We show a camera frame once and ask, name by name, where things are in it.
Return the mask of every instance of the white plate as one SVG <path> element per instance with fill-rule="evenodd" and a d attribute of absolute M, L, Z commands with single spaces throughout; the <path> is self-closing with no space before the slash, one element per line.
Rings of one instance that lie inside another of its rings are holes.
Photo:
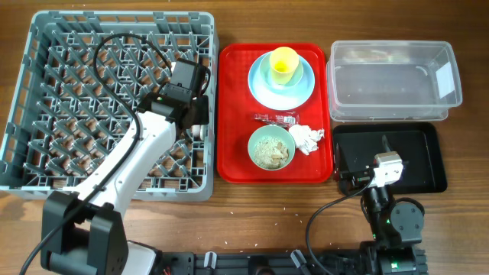
<path fill-rule="evenodd" d="M 273 110 L 286 111 L 301 106 L 309 99 L 314 90 L 315 79 L 313 68 L 304 58 L 299 56 L 300 63 L 303 67 L 303 75 L 299 82 L 291 86 L 286 84 L 283 86 L 283 89 L 274 89 L 273 86 L 268 85 L 265 81 L 266 75 L 265 79 L 261 75 L 261 72 L 269 73 L 270 70 L 264 70 L 262 68 L 260 71 L 261 61 L 268 54 L 270 53 L 265 53 L 261 57 L 258 57 L 250 68 L 248 87 L 250 88 L 251 94 L 263 106 Z"/>

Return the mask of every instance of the food in bowl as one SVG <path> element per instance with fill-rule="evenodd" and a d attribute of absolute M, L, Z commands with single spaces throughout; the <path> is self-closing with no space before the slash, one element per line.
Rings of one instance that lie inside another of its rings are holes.
<path fill-rule="evenodd" d="M 264 169 L 279 169 L 286 164 L 288 158 L 287 146 L 277 137 L 265 136 L 254 148 L 254 162 Z"/>

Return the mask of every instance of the green bowl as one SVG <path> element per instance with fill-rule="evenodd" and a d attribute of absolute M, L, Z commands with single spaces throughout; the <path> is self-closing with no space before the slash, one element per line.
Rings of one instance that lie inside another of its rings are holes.
<path fill-rule="evenodd" d="M 278 138 L 283 142 L 283 145 L 287 147 L 289 158 L 287 158 L 285 164 L 280 168 L 265 169 L 263 167 L 260 167 L 256 163 L 256 161 L 254 161 L 254 148 L 256 147 L 258 141 L 260 141 L 262 138 L 265 138 L 266 136 Z M 253 160 L 253 163 L 263 170 L 276 171 L 286 167 L 287 165 L 289 165 L 290 161 L 292 161 L 295 152 L 296 152 L 296 143 L 293 141 L 292 135 L 290 135 L 287 130 L 285 130 L 280 126 L 265 125 L 263 127 L 260 127 L 250 136 L 250 140 L 248 141 L 248 155 L 250 155 L 250 158 L 251 160 Z"/>

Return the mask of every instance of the dish rack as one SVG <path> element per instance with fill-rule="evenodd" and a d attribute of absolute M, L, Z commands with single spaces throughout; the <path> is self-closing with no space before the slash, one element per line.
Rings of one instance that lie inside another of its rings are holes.
<path fill-rule="evenodd" d="M 32 19 L 0 150 L 0 190 L 25 199 L 68 193 L 95 170 L 131 119 L 94 76 L 96 46 L 111 34 L 147 38 L 174 62 L 211 70 L 205 138 L 177 141 L 154 164 L 134 199 L 203 201 L 212 195 L 219 39 L 214 18 L 183 11 L 40 11 Z M 114 39 L 99 73 L 135 110 L 168 77 L 161 58 L 139 40 Z"/>

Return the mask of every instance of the wood surface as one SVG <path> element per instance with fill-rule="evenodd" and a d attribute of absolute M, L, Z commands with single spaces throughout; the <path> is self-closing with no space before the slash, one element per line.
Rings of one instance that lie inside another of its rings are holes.
<path fill-rule="evenodd" d="M 31 18 L 39 10 L 209 11 L 221 49 L 236 42 L 308 41 L 329 58 L 335 40 L 445 40 L 455 51 L 464 101 L 436 122 L 449 187 L 412 196 L 426 209 L 421 248 L 431 274 L 489 273 L 489 2 L 4 0 L 0 3 L 0 128 L 10 109 Z M 208 202 L 131 204 L 128 239 L 162 251 L 285 252 L 305 248 L 306 223 L 340 197 L 318 185 L 232 185 L 219 176 Z M 42 201 L 0 193 L 0 274 L 14 274 L 40 240 Z M 358 199 L 321 215 L 314 248 L 371 239 Z M 45 274 L 38 258 L 30 274 Z"/>

